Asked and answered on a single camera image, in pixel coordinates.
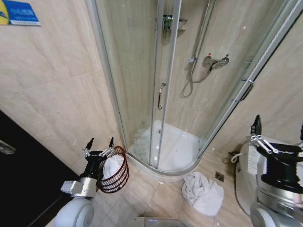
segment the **wire basket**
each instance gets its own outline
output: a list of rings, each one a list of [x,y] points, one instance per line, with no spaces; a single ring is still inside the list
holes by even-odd
[[[112,157],[113,155],[120,155],[124,158],[123,164],[113,176],[108,179],[101,180],[103,176],[100,176],[100,180],[97,183],[97,187],[105,193],[114,193],[119,191],[121,188],[126,185],[126,182],[129,177],[129,168],[127,165],[126,154],[122,147],[116,146],[114,151],[112,151],[107,158]],[[103,166],[106,160],[102,161],[99,166],[99,172],[103,172]]]

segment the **crumpled towel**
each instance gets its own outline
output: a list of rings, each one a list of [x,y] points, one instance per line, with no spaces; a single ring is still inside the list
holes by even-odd
[[[123,165],[124,158],[121,155],[113,155],[106,159],[105,164],[103,166],[103,178],[108,179],[111,176],[115,175]]]
[[[221,186],[199,172],[193,172],[184,178],[182,193],[193,208],[209,216],[218,213],[224,196]]]

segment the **shower enclosure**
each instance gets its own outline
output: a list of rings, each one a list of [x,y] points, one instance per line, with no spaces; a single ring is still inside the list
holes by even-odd
[[[300,0],[87,6],[124,146],[170,176],[197,165],[302,10]]]

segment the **metal frame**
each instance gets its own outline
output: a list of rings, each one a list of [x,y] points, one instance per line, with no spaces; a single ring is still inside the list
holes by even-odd
[[[124,144],[124,147],[127,151],[127,145],[126,145],[126,141],[125,141],[125,135],[124,135],[123,125],[122,125],[122,121],[121,121],[121,115],[120,115],[120,112],[119,112],[118,101],[117,101],[117,97],[116,97],[116,94],[115,94],[115,86],[114,86],[113,80],[111,78],[111,70],[110,70],[109,61],[108,61],[108,57],[107,57],[107,51],[106,51],[106,47],[105,47],[104,37],[103,37],[103,34],[102,34],[102,30],[101,30],[101,24],[100,24],[100,21],[99,21],[97,5],[96,5],[95,0],[85,0],[85,1],[86,1],[86,5],[87,5],[87,8],[88,8],[89,18],[91,20],[93,32],[94,32],[96,43],[97,43],[97,48],[98,48],[99,55],[100,55],[101,62],[102,62],[102,66],[103,66],[103,69],[104,69],[104,74],[105,74],[105,77],[106,77],[107,86],[109,88],[110,97],[111,97],[111,101],[112,101],[112,104],[113,104],[115,116],[116,116],[116,119],[117,119],[117,124],[118,124],[118,128],[119,128],[120,136],[123,139],[123,144]],[[178,17],[179,17],[181,0],[176,0],[176,1],[179,2],[179,10],[178,10]],[[279,28],[275,37],[270,42],[270,45],[266,48],[265,52],[263,52],[263,54],[259,58],[259,61],[257,62],[257,64],[255,64],[255,66],[253,67],[253,70],[251,71],[251,73],[248,72],[249,76],[247,77],[246,82],[243,84],[242,88],[237,93],[236,97],[234,98],[234,101],[232,101],[228,110],[225,112],[224,116],[221,118],[218,125],[216,126],[215,130],[212,132],[211,136],[209,137],[209,139],[207,140],[205,145],[202,147],[201,151],[199,152],[199,154],[197,156],[197,159],[196,159],[195,163],[192,166],[190,166],[187,170],[184,170],[184,171],[175,172],[175,173],[168,173],[168,172],[160,171],[158,169],[155,169],[151,166],[146,165],[144,162],[142,162],[141,160],[139,160],[138,158],[136,158],[134,155],[132,155],[130,153],[127,153],[128,156],[131,159],[135,160],[141,166],[146,167],[148,170],[150,170],[154,173],[163,175],[163,176],[180,176],[180,175],[187,174],[187,173],[191,172],[192,170],[194,170],[195,167],[200,162],[200,158],[201,158],[203,152],[205,151],[205,149],[210,144],[210,142],[213,140],[213,138],[215,137],[215,135],[217,134],[219,129],[222,127],[222,125],[224,124],[226,119],[229,117],[229,115],[232,113],[232,111],[236,107],[237,102],[235,100],[238,100],[239,98],[241,98],[243,96],[243,94],[245,93],[245,91],[248,89],[248,87],[250,85],[249,80],[253,81],[256,78],[256,76],[260,73],[260,71],[262,70],[262,68],[264,67],[264,65],[266,64],[266,62],[268,61],[268,59],[272,55],[272,53],[275,51],[275,49],[278,47],[278,45],[280,44],[280,42],[282,41],[284,36],[287,34],[288,30],[291,28],[294,21],[300,15],[302,9],[303,9],[302,0],[298,0],[296,2],[295,6],[293,7],[293,9],[291,10],[290,14],[288,15],[288,17],[286,18],[286,20],[282,24],[282,26]],[[166,100],[165,100],[163,120],[165,118],[165,112],[166,112],[165,110],[166,110],[166,107],[167,107],[167,97],[168,97],[168,93],[169,93],[169,80],[170,80],[170,77],[171,77],[171,70],[172,70],[172,64],[170,65],[170,69],[169,69],[170,73],[169,73],[169,78],[168,78],[168,81],[167,81],[168,91],[167,91]]]
[[[163,115],[162,115],[162,122],[161,122],[161,135],[160,135],[160,141],[159,141],[159,150],[157,154],[157,166],[156,168],[159,169],[159,160],[161,155],[161,147],[162,147],[162,138],[163,138],[163,132],[164,132],[164,123],[165,123],[165,117],[166,117],[166,110],[168,105],[168,99],[169,99],[169,88],[170,88],[170,79],[172,75],[172,69],[174,64],[174,57],[175,57],[175,50],[176,50],[176,42],[177,42],[177,34],[178,34],[178,26],[179,26],[179,19],[180,19],[180,11],[181,11],[181,3],[182,0],[175,0],[174,5],[174,13],[173,13],[173,24],[172,24],[172,32],[171,32],[171,53],[170,53],[170,60],[169,60],[169,70],[167,75],[167,92],[165,95],[165,101],[164,101],[164,108],[163,108]]]
[[[154,136],[152,136],[152,133],[154,131],[154,122],[156,121],[157,117],[157,111],[158,108],[157,106],[157,95],[158,93],[156,92],[157,86],[160,84],[159,80],[160,78],[156,75],[156,73],[159,71],[159,58],[157,56],[158,53],[161,52],[161,38],[162,38],[162,22],[163,22],[163,14],[164,14],[164,1],[163,0],[158,0],[158,8],[157,8],[157,24],[156,24],[156,41],[155,41],[155,46],[156,46],[156,52],[155,52],[155,60],[154,60],[154,77],[153,77],[153,89],[152,91],[154,94],[152,95],[153,97],[153,105],[152,105],[152,114],[151,114],[151,140],[150,140],[150,165],[152,165],[152,145],[153,141],[156,139]]]

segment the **black door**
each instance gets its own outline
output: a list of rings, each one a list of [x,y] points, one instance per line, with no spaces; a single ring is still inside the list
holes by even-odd
[[[0,140],[16,149],[0,152],[1,222],[45,226],[70,200],[62,183],[78,176],[1,111],[0,125]]]

